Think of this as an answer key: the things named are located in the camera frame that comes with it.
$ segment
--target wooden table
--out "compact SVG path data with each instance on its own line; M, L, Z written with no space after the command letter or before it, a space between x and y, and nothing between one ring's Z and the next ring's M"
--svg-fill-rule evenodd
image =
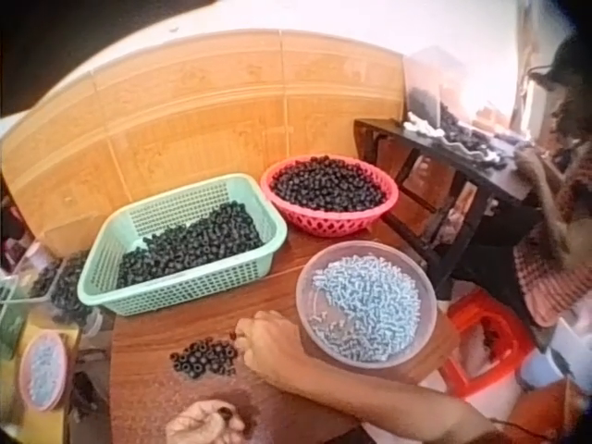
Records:
M80 340L80 329L76 326L60 326L42 307L31 308L18 342L15 357L10 361L0 360L0 420L20 427L18 440L22 444L66 444L68 443L69 396L72 389L72 374L61 402L50 412L37 412L26 407L19 395L20 358L27 346L39 333L53 330L58 333L68 349L69 369L74 368Z
M366 231L350 239L373 238ZM162 444L167 421L193 401L214 397L238 406L251 425L251 442L319 443L358 426L354 418L268 386L242 363L233 378L208 375L191 381L175 373L168 359L171 352L196 339L227 338L238 319L258 310L278 310L297 321L294 291L301 268L334 242L291 230L267 277L200 301L131 318L118 317L111 356L113 442ZM302 339L308 352L318 353L304 333ZM458 341L448 318L439 314L431 340L417 356L371 374L418 383L443 364Z
M497 199L502 204L519 205L532 188L517 174L512 157L513 148L498 139L492 139L491 143L510 156L508 165L501 170L478 167L455 151L441 146L434 139L408 131L392 119L357 119L353 124L353 133L359 157L372 165L376 165L381 140L391 139L399 146L410 149L395 181L402 193L434 216L425 232L419 236L391 213L386 214L383 220L426 260L427 275L436 291L461 258L487 210L489 201ZM420 155L433 158L455 170L448 197L440 208L435 208L405 186L405 180L410 176ZM439 257L432 248L433 241L467 182L476 186L475 196L464 215L462 227L454 242L444 257Z

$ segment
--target tiled wall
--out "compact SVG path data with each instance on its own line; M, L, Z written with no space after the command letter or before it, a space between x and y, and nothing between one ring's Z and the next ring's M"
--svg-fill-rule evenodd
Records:
M321 34L233 31L119 59L37 105L3 140L31 230L87 248L119 207L287 155L355 155L356 117L401 118L401 56Z

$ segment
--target red plastic stool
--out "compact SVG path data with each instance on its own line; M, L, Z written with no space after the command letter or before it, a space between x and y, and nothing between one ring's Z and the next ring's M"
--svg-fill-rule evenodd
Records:
M470 379L452 358L440 368L449 393L459 398L477 393L512 373L535 348L526 327L513 311L482 289L474 290L451 305L448 317L461 336L482 324L486 337L492 338L489 360L495 364L483 374Z

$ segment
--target dark wooden table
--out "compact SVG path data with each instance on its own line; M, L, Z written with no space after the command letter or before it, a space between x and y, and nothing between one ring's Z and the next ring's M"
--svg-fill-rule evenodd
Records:
M392 119L355 120L353 134L359 157L372 165L376 165L378 145L382 140L391 139L398 145L410 149L395 181L401 192L434 216L425 232L419 236L415 235L393 214L387 214L383 220L425 259L427 275L437 291L450 275L475 234L476 227L485 214L490 200L497 199L504 204L519 205L531 189L530 185L517 174L512 156L509 158L508 165L502 170L480 168L432 139L406 130ZM492 143L508 154L512 154L512 147L508 143L497 139L493 139ZM405 187L405 180L411 174L415 162L421 155L447 164L455 170L448 196L439 208L435 208L421 196ZM432 249L433 241L467 182L476 186L475 197L464 217L456 239L446 255L439 257Z
M373 237L365 231L349 239ZM298 322L294 291L300 271L315 253L334 242L291 230L267 277L159 312L118 317L110 378L113 442L162 444L167 421L192 402L214 397L237 405L251 425L250 442L320 443L359 427L352 417L268 386L240 362L233 378L205 376L191 381L175 373L168 359L171 352L196 339L227 338L238 319L258 310L278 310ZM302 341L307 352L329 359L304 333ZM450 320L438 314L430 341L412 360L369 374L418 383L440 368L458 343Z

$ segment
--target pink bowl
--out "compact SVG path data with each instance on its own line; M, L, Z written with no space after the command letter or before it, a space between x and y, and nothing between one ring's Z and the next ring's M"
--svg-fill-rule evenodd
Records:
M58 359L54 362L54 365L58 368L58 380L55 385L55 390L48 402L44 405L36 404L29 393L29 383L31 381L31 364L32 364L32 352L36 345L41 341L48 341L51 346L57 348ZM39 412L46 412L54 409L59 403L62 395L64 394L64 388L66 387L66 375L68 371L68 354L66 352L66 346L57 333L51 330L45 330L40 333L32 340L20 361L20 369L18 371L18 387L20 388L20 396L25 403L32 409Z
M387 200L377 206L365 211L356 211L352 213L335 213L320 210L311 210L293 203L284 201L271 191L271 182L276 174L284 169L294 165L297 161L304 162L310 160L311 157L321 157L328 155L332 159L343 160L348 164L359 165L364 172L368 174L372 180L382 189L387 195ZM399 198L399 188L394 179L381 169L366 164L358 159L345 157L342 155L329 154L308 154L291 157L290 159L278 162L267 169L261 177L261 189L264 195L269 199L279 210L279 212L286 217L292 224L303 229L304 231L320 236L323 238L338 238L355 233L361 229L367 228L379 217L384 215Z

